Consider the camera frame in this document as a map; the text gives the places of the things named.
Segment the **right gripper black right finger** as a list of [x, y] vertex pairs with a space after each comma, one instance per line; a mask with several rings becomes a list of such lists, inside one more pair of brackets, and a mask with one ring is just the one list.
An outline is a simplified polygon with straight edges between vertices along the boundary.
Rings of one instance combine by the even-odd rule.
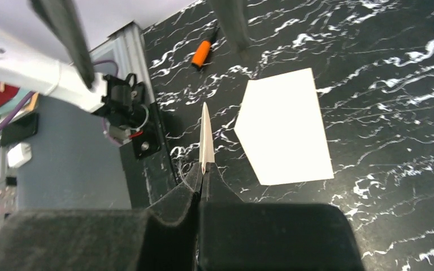
[[352, 228], [323, 203], [246, 203], [202, 168], [199, 270], [363, 270]]

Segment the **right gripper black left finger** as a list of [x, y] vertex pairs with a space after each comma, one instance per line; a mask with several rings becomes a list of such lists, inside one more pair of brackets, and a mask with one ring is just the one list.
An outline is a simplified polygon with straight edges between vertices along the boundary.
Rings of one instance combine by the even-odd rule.
[[202, 165], [144, 209], [20, 211], [0, 228], [0, 270], [193, 270]]

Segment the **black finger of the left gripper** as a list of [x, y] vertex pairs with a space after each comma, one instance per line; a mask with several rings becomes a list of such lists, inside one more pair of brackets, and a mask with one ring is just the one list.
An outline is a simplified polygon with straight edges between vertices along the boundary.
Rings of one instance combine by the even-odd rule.
[[248, 2], [245, 0], [209, 0], [218, 24], [231, 49], [240, 53], [250, 46]]
[[31, 0], [29, 3], [32, 10], [66, 48], [85, 86], [91, 89], [96, 76], [74, 1]]

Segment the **beige paper letter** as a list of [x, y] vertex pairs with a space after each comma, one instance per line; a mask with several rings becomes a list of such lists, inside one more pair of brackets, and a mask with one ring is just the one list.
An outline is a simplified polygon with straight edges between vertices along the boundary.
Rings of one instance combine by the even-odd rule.
[[214, 143], [212, 137], [211, 121], [207, 103], [202, 105], [201, 130], [199, 141], [199, 163], [202, 174], [206, 173], [207, 163], [215, 162]]

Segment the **cream paper envelope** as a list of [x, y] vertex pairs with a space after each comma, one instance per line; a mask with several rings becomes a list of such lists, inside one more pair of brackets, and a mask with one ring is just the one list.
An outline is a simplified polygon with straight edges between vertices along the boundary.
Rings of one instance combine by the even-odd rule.
[[261, 185], [334, 178], [311, 68], [248, 81], [234, 131]]

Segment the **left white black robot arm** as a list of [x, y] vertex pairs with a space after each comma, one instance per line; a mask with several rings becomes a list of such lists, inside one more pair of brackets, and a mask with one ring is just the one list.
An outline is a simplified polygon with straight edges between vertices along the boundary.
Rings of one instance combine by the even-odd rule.
[[137, 129], [131, 86], [96, 72], [74, 1], [29, 1], [35, 15], [60, 40], [72, 62], [52, 58], [0, 28], [0, 82], [59, 99], [104, 117], [115, 126]]

